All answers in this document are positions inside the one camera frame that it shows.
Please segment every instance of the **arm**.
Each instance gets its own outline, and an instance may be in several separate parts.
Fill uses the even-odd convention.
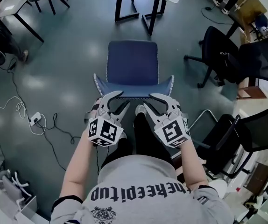
[[[205,170],[201,165],[193,142],[186,141],[181,145],[183,175],[188,188],[193,190],[199,185],[208,185]]]
[[[92,143],[87,138],[87,132],[88,129],[82,133],[75,153],[65,172],[60,197],[75,195],[84,200],[84,189],[92,152]]]

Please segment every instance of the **mesh chair back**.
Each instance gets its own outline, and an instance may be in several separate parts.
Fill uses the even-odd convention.
[[[250,132],[252,142],[243,143],[243,148],[247,152],[256,152],[268,149],[268,109],[250,116],[248,118],[241,119],[238,126],[244,126],[246,132]]]
[[[239,49],[239,61],[245,77],[268,81],[268,38],[242,45]]]

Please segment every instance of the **blue chair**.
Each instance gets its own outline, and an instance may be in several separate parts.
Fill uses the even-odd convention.
[[[93,75],[101,96],[112,91],[124,91],[121,98],[129,99],[149,98],[150,93],[171,94],[174,76],[159,83],[158,47],[155,42],[110,42],[106,70],[106,82]]]

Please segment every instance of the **black sleeve band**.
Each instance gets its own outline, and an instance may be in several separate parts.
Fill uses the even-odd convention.
[[[72,200],[75,200],[75,201],[78,201],[80,202],[81,204],[83,203],[82,199],[78,196],[75,196],[75,195],[71,195],[71,196],[63,196],[63,197],[60,197],[59,199],[57,199],[54,203],[53,203],[53,206],[52,206],[52,210],[51,210],[51,213],[53,212],[54,208],[59,205],[60,203],[62,203],[64,200],[67,200],[67,199],[72,199]]]
[[[198,189],[206,189],[206,188],[214,189],[214,190],[216,191],[215,188],[212,188],[212,187],[207,186],[207,185],[199,185],[199,186],[198,186]]]

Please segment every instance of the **electrical cable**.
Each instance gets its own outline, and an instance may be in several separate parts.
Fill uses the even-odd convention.
[[[29,120],[29,117],[28,117],[28,113],[27,113],[27,109],[26,109],[25,102],[24,102],[24,100],[21,98],[21,95],[19,94],[17,84],[16,84],[15,81],[14,81],[14,73],[11,71],[11,70],[16,66],[16,63],[17,63],[17,59],[16,59],[16,58],[13,58],[13,59],[10,61],[9,65],[8,65],[8,69],[4,69],[4,68],[0,67],[0,69],[2,69],[2,70],[6,70],[7,73],[11,73],[11,74],[12,74],[12,81],[13,81],[13,84],[14,84],[14,86],[15,86],[16,92],[17,92],[17,94],[18,94],[18,97],[17,97],[17,96],[11,97],[11,98],[6,102],[5,106],[4,106],[4,107],[0,107],[0,109],[5,109],[6,106],[7,106],[7,104],[8,104],[8,102],[9,102],[10,100],[12,100],[12,99],[14,99],[14,98],[18,99],[20,102],[16,105],[16,111],[19,113],[20,118],[21,118],[21,119],[24,119],[24,118],[25,118],[25,115],[26,115],[26,116],[27,116],[27,119],[28,119],[28,125],[29,125],[29,129],[30,129],[31,133],[32,133],[32,134],[35,134],[35,135],[42,136],[43,133],[45,132],[45,130],[43,130],[42,133],[35,133],[35,132],[33,132],[32,129],[31,129],[31,126],[30,126],[30,123],[29,123],[30,120]],[[24,114],[23,114],[23,116],[22,116],[21,113],[20,113],[20,109],[21,109],[22,107],[24,108]],[[44,117],[44,119],[45,119],[45,126],[46,126],[46,125],[47,125],[46,117],[45,117],[43,114],[41,114],[41,115],[42,115],[42,116]]]
[[[53,127],[51,127],[51,128],[41,126],[41,125],[40,125],[39,123],[37,123],[37,122],[35,122],[35,125],[38,126],[39,128],[47,129],[47,130],[51,130],[51,129],[56,128],[56,129],[58,129],[59,131],[68,134],[68,135],[71,137],[70,143],[71,143],[71,144],[75,144],[75,138],[80,139],[81,137],[80,137],[80,136],[73,136],[70,132],[65,131],[65,130],[62,130],[61,128],[58,128],[58,127],[56,126],[57,116],[58,116],[58,114],[57,114],[57,113],[54,113],[54,115],[53,115]]]
[[[216,24],[220,24],[220,25],[233,25],[233,23],[223,23],[223,22],[217,22],[217,21],[214,21],[214,20],[212,20],[211,18],[208,18],[206,15],[204,15],[204,13],[203,13],[203,10],[204,10],[204,9],[207,10],[207,11],[212,11],[212,10],[215,8],[215,6],[216,6],[216,4],[215,4],[213,7],[203,7],[203,8],[200,10],[202,16],[204,16],[206,19],[208,19],[208,20],[210,20],[210,21],[212,21],[212,22],[214,22],[214,23],[216,23]]]
[[[10,100],[16,98],[16,99],[20,100],[20,102],[16,105],[16,111],[18,111],[19,116],[23,119],[23,118],[25,118],[25,115],[26,115],[27,118],[28,118],[28,113],[27,113],[27,109],[26,109],[25,102],[24,102],[24,100],[22,99],[21,95],[19,94],[17,84],[16,84],[15,81],[14,81],[14,73],[11,71],[11,70],[15,67],[16,62],[17,62],[16,58],[13,58],[13,59],[10,61],[10,63],[9,63],[8,69],[4,69],[4,68],[0,67],[0,69],[5,70],[7,73],[11,73],[11,74],[12,74],[12,81],[13,81],[13,84],[14,84],[14,86],[15,86],[15,89],[16,89],[16,92],[17,92],[17,95],[18,95],[18,97],[17,97],[17,96],[14,96],[14,97],[10,98],[10,99],[6,102],[5,106],[4,106],[4,107],[0,107],[0,108],[1,108],[1,109],[5,109],[6,106],[7,106],[7,104],[8,104],[8,102],[9,102]],[[23,114],[23,116],[22,116],[21,113],[20,113],[20,109],[21,109],[22,107],[24,108],[24,114]],[[59,165],[64,171],[66,171],[66,169],[60,164],[60,162],[59,162],[59,160],[58,160],[58,157],[57,157],[57,155],[56,155],[54,146],[53,146],[53,144],[51,143],[51,141],[47,138],[47,136],[46,136],[46,132],[45,132],[45,131],[46,131],[46,129],[47,129],[47,130],[51,130],[51,129],[53,129],[53,128],[56,128],[56,129],[58,129],[59,131],[65,133],[65,134],[68,134],[68,135],[71,137],[71,140],[70,140],[70,143],[71,143],[71,144],[74,144],[74,143],[75,143],[75,138],[80,139],[81,137],[80,137],[80,136],[72,136],[72,134],[71,134],[70,132],[65,131],[65,130],[62,130],[61,128],[57,127],[57,126],[56,126],[56,120],[57,120],[57,117],[58,117],[58,114],[57,114],[57,113],[54,113],[54,115],[53,115],[53,126],[52,126],[51,128],[47,128],[47,120],[46,120],[46,117],[45,117],[43,114],[41,114],[41,115],[42,115],[42,116],[44,117],[44,119],[45,119],[45,126],[40,125],[38,122],[35,122],[35,125],[36,125],[37,127],[40,127],[40,128],[42,129],[42,134],[37,134],[37,133],[32,132],[31,127],[30,127],[30,123],[29,123],[29,118],[28,118],[28,125],[29,125],[29,128],[30,128],[30,130],[31,130],[31,132],[32,132],[33,134],[40,135],[40,136],[44,135],[46,141],[47,141],[47,142],[51,145],[51,147],[52,147],[52,151],[53,151],[53,154],[54,154],[54,156],[55,156],[55,159],[56,159],[58,165]],[[1,148],[1,144],[0,144],[0,150],[1,150],[1,152],[2,152],[2,155],[5,157],[5,155],[4,155],[4,153],[3,153],[3,150],[2,150],[2,148]],[[97,167],[98,167],[98,175],[99,175],[99,156],[98,156],[99,151],[98,151],[98,146],[96,146],[96,151],[97,151],[96,156],[97,156]]]
[[[96,146],[96,150],[97,150],[97,167],[98,167],[98,175],[99,175],[99,172],[100,172],[100,168],[99,168],[99,151],[98,151],[98,146]]]

